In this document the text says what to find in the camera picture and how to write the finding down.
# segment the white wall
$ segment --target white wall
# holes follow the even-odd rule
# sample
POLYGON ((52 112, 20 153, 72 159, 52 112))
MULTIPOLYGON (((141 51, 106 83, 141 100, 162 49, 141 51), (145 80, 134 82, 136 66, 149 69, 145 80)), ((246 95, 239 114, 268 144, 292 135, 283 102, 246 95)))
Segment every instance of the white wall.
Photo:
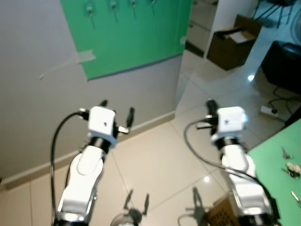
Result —
MULTIPOLYGON (((134 125, 174 110, 181 56, 89 82, 79 65, 38 79, 74 53, 59 0, 0 0, 0 177, 48 162, 56 126, 79 107, 106 98, 123 124, 133 106, 134 125)), ((74 151, 86 132, 86 122, 69 122, 57 156, 74 151)))
POLYGON ((237 14, 250 16, 250 8, 253 6, 253 1, 254 0, 219 0, 204 57, 207 57, 214 32, 232 27, 237 14))

